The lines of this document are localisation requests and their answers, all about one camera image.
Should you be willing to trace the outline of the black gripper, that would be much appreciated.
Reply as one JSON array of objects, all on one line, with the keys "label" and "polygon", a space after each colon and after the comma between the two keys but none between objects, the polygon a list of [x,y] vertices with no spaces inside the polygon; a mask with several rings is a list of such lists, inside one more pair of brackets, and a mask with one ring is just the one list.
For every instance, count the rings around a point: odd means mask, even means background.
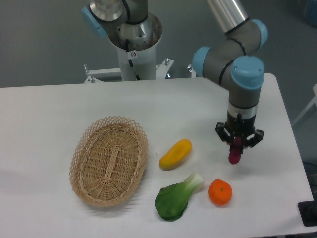
[{"label": "black gripper", "polygon": [[240,108],[228,103],[226,123],[218,122],[215,131],[222,142],[229,145],[229,151],[234,148],[234,138],[241,138],[239,152],[245,148],[253,148],[263,140],[264,131],[255,130],[255,118],[258,105],[250,108]]}]

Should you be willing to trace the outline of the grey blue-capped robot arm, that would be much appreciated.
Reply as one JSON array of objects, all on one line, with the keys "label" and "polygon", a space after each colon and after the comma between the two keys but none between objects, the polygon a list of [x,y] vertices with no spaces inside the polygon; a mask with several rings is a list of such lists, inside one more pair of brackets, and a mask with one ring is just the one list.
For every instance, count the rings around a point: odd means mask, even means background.
[{"label": "grey blue-capped robot arm", "polygon": [[[266,26],[251,20],[238,0],[208,2],[226,40],[217,48],[199,48],[192,59],[192,69],[229,92],[227,120],[216,125],[220,139],[230,147],[230,154],[257,145],[264,136],[254,127],[264,64],[253,56],[267,40]],[[155,46],[162,29],[149,12],[145,0],[92,0],[82,8],[90,29],[107,37],[122,53],[123,80],[149,80],[155,77]]]}]

